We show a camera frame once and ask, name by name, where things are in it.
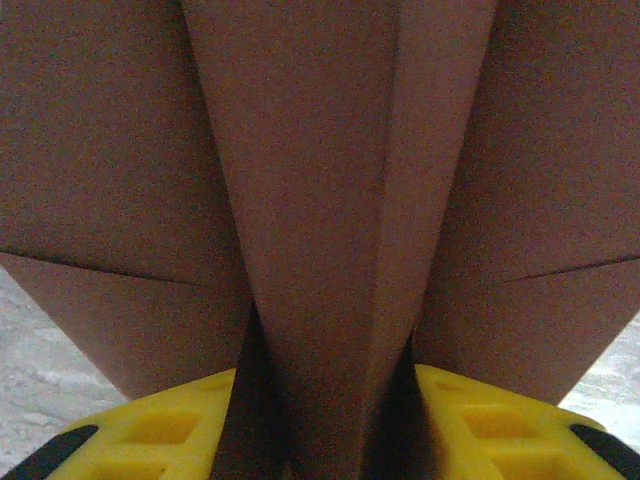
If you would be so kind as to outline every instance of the floor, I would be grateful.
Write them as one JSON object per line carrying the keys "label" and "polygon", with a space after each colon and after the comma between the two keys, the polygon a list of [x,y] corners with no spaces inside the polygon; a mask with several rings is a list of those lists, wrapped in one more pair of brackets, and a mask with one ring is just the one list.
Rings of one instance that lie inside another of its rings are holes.
{"label": "floor", "polygon": [[[640,451],[640,316],[561,406]],[[72,421],[124,398],[0,268],[0,475]]]}

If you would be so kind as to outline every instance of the gray concrete floor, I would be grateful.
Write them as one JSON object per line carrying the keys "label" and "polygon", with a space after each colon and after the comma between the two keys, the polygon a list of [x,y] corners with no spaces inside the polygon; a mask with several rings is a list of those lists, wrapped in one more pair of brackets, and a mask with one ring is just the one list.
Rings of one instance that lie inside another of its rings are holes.
{"label": "gray concrete floor", "polygon": [[[640,451],[640,316],[561,406]],[[0,475],[74,420],[124,402],[0,268]]]}

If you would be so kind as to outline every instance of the yellow plastic base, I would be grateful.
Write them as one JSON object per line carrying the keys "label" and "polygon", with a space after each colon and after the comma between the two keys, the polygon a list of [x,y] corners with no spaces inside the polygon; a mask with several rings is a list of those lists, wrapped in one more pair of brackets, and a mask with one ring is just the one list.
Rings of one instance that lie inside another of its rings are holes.
{"label": "yellow plastic base", "polygon": [[[439,480],[619,480],[568,429],[593,420],[443,370],[416,365]],[[205,480],[234,371],[85,418],[99,431],[50,480]]]}

